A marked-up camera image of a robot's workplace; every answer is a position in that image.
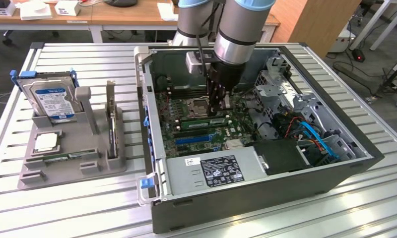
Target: desk leg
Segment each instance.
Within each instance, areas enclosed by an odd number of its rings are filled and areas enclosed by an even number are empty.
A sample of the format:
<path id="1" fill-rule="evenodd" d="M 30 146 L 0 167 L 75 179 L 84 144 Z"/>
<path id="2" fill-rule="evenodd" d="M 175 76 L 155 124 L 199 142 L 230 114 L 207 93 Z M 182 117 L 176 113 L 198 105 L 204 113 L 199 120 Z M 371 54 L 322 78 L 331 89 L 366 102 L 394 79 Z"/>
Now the desk leg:
<path id="1" fill-rule="evenodd" d="M 380 19 L 386 9 L 390 7 L 392 0 L 386 0 L 380 9 L 378 10 L 376 14 L 374 15 L 374 17 L 371 18 L 371 21 L 368 22 L 368 25 L 366 26 L 363 32 L 359 34 L 359 36 L 356 37 L 354 44 L 351 45 L 351 50 L 355 50 L 356 47 L 359 46 L 360 42 L 363 41 L 363 39 L 366 38 L 366 36 L 368 35 L 368 32 L 371 31 L 374 25 L 378 23 L 378 20 Z"/>
<path id="2" fill-rule="evenodd" d="M 390 26 L 386 28 L 383 34 L 379 36 L 376 42 L 374 43 L 374 45 L 371 46 L 371 50 L 375 51 L 379 47 L 379 45 L 382 44 L 383 40 L 386 39 L 387 35 L 391 33 L 391 31 L 394 30 L 395 26 L 397 25 L 397 16 L 395 17 L 395 19 L 392 20 Z"/>
<path id="3" fill-rule="evenodd" d="M 264 31 L 264 34 L 263 34 L 263 37 L 260 38 L 260 43 L 268 43 L 271 42 L 274 32 L 276 31 L 276 26 L 272 26 L 272 25 L 264 26 L 263 31 Z"/>
<path id="4" fill-rule="evenodd" d="M 103 26 L 92 25 L 92 26 L 90 26 L 90 28 L 91 28 L 91 32 L 92 32 L 94 43 L 103 43 L 103 37 L 102 37 Z"/>

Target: gray part holder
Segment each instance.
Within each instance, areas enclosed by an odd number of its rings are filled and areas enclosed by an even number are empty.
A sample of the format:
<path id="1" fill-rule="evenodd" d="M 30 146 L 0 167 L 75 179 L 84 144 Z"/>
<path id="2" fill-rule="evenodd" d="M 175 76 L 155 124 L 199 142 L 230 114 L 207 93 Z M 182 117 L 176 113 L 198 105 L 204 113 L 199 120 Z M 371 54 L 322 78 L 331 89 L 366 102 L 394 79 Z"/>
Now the gray part holder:
<path id="1" fill-rule="evenodd" d="M 92 110 L 90 104 L 91 90 L 78 88 L 78 97 L 83 102 L 86 112 L 76 113 L 78 121 L 52 124 L 48 117 L 34 117 L 24 164 L 19 175 L 19 189 L 34 189 L 55 186 L 80 180 L 111 175 L 127 170 L 124 125 L 122 109 L 118 108 L 118 158 L 108 157 L 110 150 L 110 126 L 106 109 Z M 62 131 L 59 136 L 59 151 L 47 155 L 32 156 L 38 135 Z M 76 158 L 63 161 L 47 162 L 43 156 L 59 154 L 76 154 L 80 151 L 91 151 Z"/>

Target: metal slatted table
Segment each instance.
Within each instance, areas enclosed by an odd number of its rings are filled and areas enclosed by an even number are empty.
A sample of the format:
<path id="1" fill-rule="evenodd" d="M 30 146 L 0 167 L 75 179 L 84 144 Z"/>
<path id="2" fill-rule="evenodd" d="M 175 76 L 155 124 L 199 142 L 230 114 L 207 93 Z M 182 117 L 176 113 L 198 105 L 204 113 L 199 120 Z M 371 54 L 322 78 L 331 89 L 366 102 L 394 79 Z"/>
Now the metal slatted table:
<path id="1" fill-rule="evenodd" d="M 15 88 L 0 120 L 0 237 L 397 237 L 397 134 L 312 50 L 294 43 L 286 46 L 386 159 L 327 194 L 154 234 L 151 208 L 136 202 L 135 181 L 146 174 L 134 63 L 139 45 L 144 44 L 46 44 L 43 49 L 31 49 L 23 70 L 54 72 L 74 67 L 80 85 L 92 87 L 95 108 L 104 107 L 106 82 L 116 82 L 128 170 L 107 178 L 19 191 L 32 108 Z M 303 92 L 311 90 L 295 72 L 294 80 Z"/>

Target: hard drive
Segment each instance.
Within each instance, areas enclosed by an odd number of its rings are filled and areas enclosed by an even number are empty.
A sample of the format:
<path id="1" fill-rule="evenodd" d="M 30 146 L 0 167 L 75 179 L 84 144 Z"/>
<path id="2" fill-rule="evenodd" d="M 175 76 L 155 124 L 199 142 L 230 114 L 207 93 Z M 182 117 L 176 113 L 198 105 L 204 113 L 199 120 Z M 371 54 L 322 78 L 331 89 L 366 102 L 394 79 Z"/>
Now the hard drive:
<path id="1" fill-rule="evenodd" d="M 83 112 L 76 100 L 76 73 L 36 74 L 16 80 L 38 116 L 48 116 L 52 123 L 76 120 L 75 113 Z"/>

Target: floor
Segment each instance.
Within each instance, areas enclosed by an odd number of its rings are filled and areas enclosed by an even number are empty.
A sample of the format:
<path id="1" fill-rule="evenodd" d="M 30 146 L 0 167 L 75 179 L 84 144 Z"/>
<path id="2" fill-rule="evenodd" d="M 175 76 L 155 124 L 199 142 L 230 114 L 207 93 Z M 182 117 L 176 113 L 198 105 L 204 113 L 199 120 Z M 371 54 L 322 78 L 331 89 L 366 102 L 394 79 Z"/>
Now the floor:
<path id="1" fill-rule="evenodd" d="M 368 13 L 363 22 L 363 26 L 368 23 L 372 15 Z M 375 30 L 374 34 L 367 39 L 366 47 L 363 51 L 367 56 L 364 63 L 354 62 L 355 66 L 364 70 L 370 75 L 383 75 L 383 68 L 390 69 L 397 62 L 397 29 L 395 29 L 391 35 L 387 37 L 376 51 L 370 50 L 371 44 L 375 42 L 376 37 L 380 35 L 387 24 Z M 358 27 L 358 23 L 352 21 L 352 32 L 359 34 L 363 27 Z M 28 50 L 31 42 L 48 42 L 48 43 L 91 43 L 92 37 L 88 31 L 60 31 L 60 37 L 55 38 L 51 31 L 15 31 L 11 35 L 14 39 L 14 45 L 6 46 L 2 43 L 3 31 L 0 31 L 0 94 L 7 93 L 12 90 L 14 84 L 10 80 L 10 71 L 12 69 L 20 69 Z M 119 32 L 103 32 L 104 42 L 144 42 L 146 35 L 144 32 L 139 31 L 139 35 L 132 35 L 130 31 Z M 336 61 L 343 61 L 350 63 L 347 55 L 328 55 L 330 59 L 324 58 L 328 65 L 332 65 Z M 364 78 L 374 81 L 375 85 L 380 84 L 383 81 L 382 77 L 367 77 L 359 70 L 354 71 L 356 74 Z M 370 96 L 370 91 L 351 80 L 347 76 L 340 75 L 346 82 L 350 84 L 352 89 L 359 93 L 359 95 L 366 98 Z M 374 105 L 374 110 L 379 113 L 387 123 L 397 132 L 397 108 L 395 107 L 395 102 L 397 97 L 395 95 L 386 96 Z M 0 104 L 0 116 L 3 113 L 6 105 Z"/>

